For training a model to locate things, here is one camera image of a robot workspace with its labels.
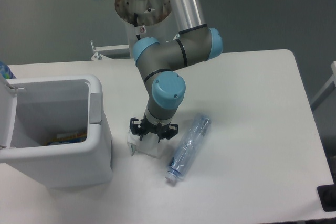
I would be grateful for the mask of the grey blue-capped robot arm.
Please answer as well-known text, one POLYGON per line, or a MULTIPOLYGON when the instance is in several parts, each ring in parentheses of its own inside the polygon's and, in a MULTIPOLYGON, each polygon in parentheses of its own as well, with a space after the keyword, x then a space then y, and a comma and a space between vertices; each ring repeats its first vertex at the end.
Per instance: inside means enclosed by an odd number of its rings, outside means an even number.
POLYGON ((186 90, 177 71, 219 56, 222 38, 208 27, 199 0, 115 0, 115 10, 132 25, 130 54, 149 95, 143 118, 132 118, 130 130, 171 139, 179 129, 172 118, 186 90))

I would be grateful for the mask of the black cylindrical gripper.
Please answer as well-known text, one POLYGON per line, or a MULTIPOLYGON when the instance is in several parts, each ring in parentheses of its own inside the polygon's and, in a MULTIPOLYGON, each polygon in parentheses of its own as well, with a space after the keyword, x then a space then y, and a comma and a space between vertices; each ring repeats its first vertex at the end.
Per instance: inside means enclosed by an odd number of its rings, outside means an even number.
POLYGON ((139 140, 141 141, 143 135, 147 135, 148 133, 154 133, 158 136, 158 142, 163 139, 170 140, 179 132, 179 125, 178 124, 152 124, 146 115, 143 117, 142 120, 137 118, 130 119, 129 128, 133 135, 137 135, 139 140))

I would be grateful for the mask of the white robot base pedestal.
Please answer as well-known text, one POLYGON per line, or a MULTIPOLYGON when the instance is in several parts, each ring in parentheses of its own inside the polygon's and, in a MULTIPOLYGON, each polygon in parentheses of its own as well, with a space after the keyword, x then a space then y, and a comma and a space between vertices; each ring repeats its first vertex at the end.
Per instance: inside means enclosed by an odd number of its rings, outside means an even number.
POLYGON ((129 47, 136 34, 168 41, 166 28, 172 14, 170 0, 115 0, 115 11, 124 21, 129 47))

